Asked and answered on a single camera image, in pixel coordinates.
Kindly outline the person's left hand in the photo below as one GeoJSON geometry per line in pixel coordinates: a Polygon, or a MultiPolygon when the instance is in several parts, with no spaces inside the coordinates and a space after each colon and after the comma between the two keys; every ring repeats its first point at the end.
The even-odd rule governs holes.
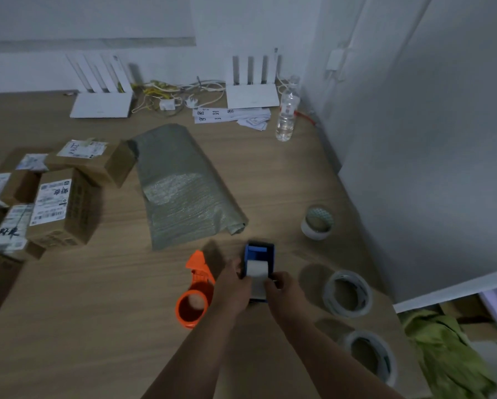
{"type": "Polygon", "coordinates": [[[237,318],[248,306],[251,296],[251,278],[243,282],[227,282],[227,265],[216,280],[210,310],[237,318]]]}

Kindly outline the person's right hand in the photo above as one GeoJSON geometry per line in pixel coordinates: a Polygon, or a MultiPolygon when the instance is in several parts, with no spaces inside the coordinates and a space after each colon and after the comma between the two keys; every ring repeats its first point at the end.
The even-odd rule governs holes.
{"type": "Polygon", "coordinates": [[[274,320],[283,330],[311,321],[308,301],[298,281],[293,277],[290,289],[277,296],[267,296],[267,303],[274,320]]]}

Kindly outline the white label paper strip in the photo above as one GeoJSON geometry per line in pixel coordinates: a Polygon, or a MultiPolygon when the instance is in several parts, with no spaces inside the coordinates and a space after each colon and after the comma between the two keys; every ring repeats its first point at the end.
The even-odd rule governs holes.
{"type": "Polygon", "coordinates": [[[269,278],[269,263],[261,260],[248,260],[246,276],[251,278],[251,300],[266,301],[265,281],[269,278]]]}

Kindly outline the blue label printer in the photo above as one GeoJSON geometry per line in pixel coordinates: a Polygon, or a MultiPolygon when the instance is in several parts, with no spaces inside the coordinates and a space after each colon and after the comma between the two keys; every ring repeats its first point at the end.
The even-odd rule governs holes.
{"type": "MultiPolygon", "coordinates": [[[[267,261],[269,263],[269,277],[274,273],[275,264],[275,246],[274,244],[267,242],[251,241],[245,246],[244,258],[243,258],[243,275],[246,277],[246,262],[248,260],[261,260],[267,261]]],[[[251,303],[266,303],[266,301],[252,301],[251,303]]]]}

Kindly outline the person's right forearm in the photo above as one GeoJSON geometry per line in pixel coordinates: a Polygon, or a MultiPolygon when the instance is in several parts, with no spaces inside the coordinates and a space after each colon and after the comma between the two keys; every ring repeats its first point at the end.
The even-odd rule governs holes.
{"type": "Polygon", "coordinates": [[[302,317],[276,318],[321,399],[405,399],[302,317]]]}

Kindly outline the clear tape roll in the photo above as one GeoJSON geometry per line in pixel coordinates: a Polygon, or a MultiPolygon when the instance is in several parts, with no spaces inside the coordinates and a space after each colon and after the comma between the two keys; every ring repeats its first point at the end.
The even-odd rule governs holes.
{"type": "Polygon", "coordinates": [[[346,318],[357,318],[370,312],[373,304],[373,292],[365,279],[355,272],[349,270],[339,270],[334,272],[326,281],[322,300],[325,308],[333,315],[340,315],[346,318]],[[358,305],[352,309],[346,309],[338,302],[336,294],[336,283],[346,282],[350,284],[358,299],[358,305]]]}
{"type": "Polygon", "coordinates": [[[398,379],[398,363],[389,344],[381,336],[368,330],[354,330],[339,340],[340,346],[353,354],[353,346],[363,342],[376,357],[376,369],[372,371],[383,383],[395,387],[398,379]]]}

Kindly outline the small white tape roll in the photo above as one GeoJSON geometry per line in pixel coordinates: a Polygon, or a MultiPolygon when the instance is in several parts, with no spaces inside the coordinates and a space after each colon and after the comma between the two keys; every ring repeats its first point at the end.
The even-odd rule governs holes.
{"type": "Polygon", "coordinates": [[[323,241],[329,237],[335,226],[332,212],[324,205],[307,208],[301,222],[303,234],[312,241],[323,241]]]}

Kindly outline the grey bubble mailer bag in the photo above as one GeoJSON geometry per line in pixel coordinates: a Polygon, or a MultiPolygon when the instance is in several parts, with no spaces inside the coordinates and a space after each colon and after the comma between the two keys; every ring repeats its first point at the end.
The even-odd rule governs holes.
{"type": "Polygon", "coordinates": [[[152,250],[244,231],[247,216],[188,128],[165,124],[127,145],[136,158],[152,250]]]}

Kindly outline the white printed paper strips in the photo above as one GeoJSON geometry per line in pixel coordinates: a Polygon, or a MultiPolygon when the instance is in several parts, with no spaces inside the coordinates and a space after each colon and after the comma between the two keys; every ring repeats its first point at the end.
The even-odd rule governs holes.
{"type": "Polygon", "coordinates": [[[239,115],[236,115],[236,110],[228,108],[194,108],[192,109],[192,116],[195,124],[210,124],[239,120],[239,115]]]}

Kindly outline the white router with antennas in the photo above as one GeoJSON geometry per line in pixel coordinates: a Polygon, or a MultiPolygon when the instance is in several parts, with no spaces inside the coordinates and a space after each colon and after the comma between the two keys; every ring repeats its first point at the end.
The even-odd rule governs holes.
{"type": "Polygon", "coordinates": [[[72,119],[119,119],[130,114],[134,91],[119,57],[109,54],[67,54],[77,76],[72,119]]]}
{"type": "Polygon", "coordinates": [[[276,107],[279,49],[261,54],[236,54],[225,60],[225,91],[230,109],[276,107]]]}

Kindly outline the green cloth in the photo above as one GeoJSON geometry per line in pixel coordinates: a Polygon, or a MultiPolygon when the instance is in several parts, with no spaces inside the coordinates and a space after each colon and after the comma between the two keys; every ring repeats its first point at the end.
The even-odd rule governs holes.
{"type": "Polygon", "coordinates": [[[432,310],[398,315],[431,390],[431,399],[490,399],[497,381],[455,318],[432,310]]]}

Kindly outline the pile of labelled cardboard boxes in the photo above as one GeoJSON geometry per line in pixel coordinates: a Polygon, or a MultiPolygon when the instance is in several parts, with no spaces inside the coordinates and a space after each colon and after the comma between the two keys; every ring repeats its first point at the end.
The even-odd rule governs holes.
{"type": "Polygon", "coordinates": [[[8,161],[0,172],[0,309],[28,261],[87,245],[99,223],[100,188],[120,188],[135,165],[127,142],[70,140],[8,161]]]}

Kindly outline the white partition panel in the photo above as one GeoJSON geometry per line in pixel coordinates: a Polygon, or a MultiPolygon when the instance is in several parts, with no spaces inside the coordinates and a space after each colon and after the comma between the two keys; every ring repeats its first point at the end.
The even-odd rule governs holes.
{"type": "Polygon", "coordinates": [[[497,0],[431,0],[339,177],[398,313],[497,288],[497,0]]]}

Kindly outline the brown cardboard box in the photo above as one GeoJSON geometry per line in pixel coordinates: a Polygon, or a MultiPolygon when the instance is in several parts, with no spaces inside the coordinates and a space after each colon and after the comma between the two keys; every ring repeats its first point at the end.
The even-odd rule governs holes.
{"type": "Polygon", "coordinates": [[[440,303],[472,342],[497,341],[497,288],[440,303]]]}

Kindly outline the white wall box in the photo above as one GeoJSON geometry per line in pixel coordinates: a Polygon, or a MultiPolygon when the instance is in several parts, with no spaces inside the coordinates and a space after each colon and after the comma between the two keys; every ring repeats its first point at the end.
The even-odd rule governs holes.
{"type": "Polygon", "coordinates": [[[333,49],[328,57],[326,63],[326,71],[329,72],[337,72],[342,68],[342,65],[345,61],[346,57],[346,48],[337,48],[333,49]]]}

